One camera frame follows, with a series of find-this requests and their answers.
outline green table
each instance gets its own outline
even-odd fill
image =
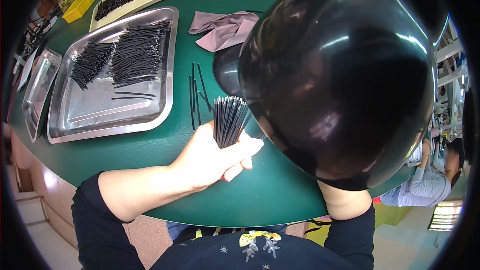
[[[59,19],[47,35],[46,46],[60,54],[76,39],[88,33],[93,7],[77,21]],[[217,86],[211,69],[213,53],[200,48],[188,29],[194,12],[232,13],[239,10],[266,10],[274,0],[163,0],[147,9],[174,6],[179,10],[173,108],[159,127],[145,132],[112,135],[94,139],[50,144],[46,125],[34,144],[29,139],[22,115],[24,87],[15,96],[11,125],[20,140],[46,167],[78,187],[102,170],[168,165],[192,136],[189,102],[189,74],[192,61],[200,63],[207,93],[211,98],[225,96]],[[212,120],[201,105],[202,123]],[[255,121],[246,127],[250,134],[260,131]],[[413,171],[404,166],[387,182],[371,189],[378,196],[406,181]],[[208,189],[189,195],[145,213],[147,216],[193,225],[242,227],[298,222],[327,214],[315,179],[309,177],[270,141],[253,157],[253,170],[243,171],[232,182],[219,181]]]

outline stainless steel tray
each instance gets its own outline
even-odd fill
[[[46,48],[40,55],[28,82],[21,108],[32,143],[42,134],[39,128],[45,123],[43,121],[47,111],[44,110],[45,101],[61,62],[61,54]]]
[[[177,36],[178,9],[173,6],[151,9],[137,13],[76,40],[65,53],[53,89],[48,114],[47,135],[50,143],[61,143],[88,138],[145,131],[159,126],[169,115],[173,104],[173,61]],[[168,42],[166,75],[157,75],[153,81],[145,81],[120,89],[114,89],[112,78],[103,69],[95,81],[82,91],[69,78],[76,56],[89,43],[117,41],[129,26],[149,25],[160,21],[172,22]],[[120,99],[128,95],[115,91],[154,94],[153,100]]]

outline pink cloth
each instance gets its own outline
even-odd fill
[[[257,15],[244,11],[228,15],[196,11],[188,33],[212,30],[195,42],[201,48],[215,52],[243,43],[257,21]]]

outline yellow floor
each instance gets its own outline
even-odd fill
[[[384,223],[396,226],[406,216],[406,214],[410,212],[410,209],[412,208],[387,206],[383,203],[374,203],[373,207],[375,208],[375,228],[379,227],[381,224]],[[308,229],[316,227],[318,226],[310,223]],[[307,239],[312,240],[313,242],[323,246],[325,243],[325,239],[327,239],[329,229],[330,225],[323,225],[319,230],[309,232],[307,234]]]

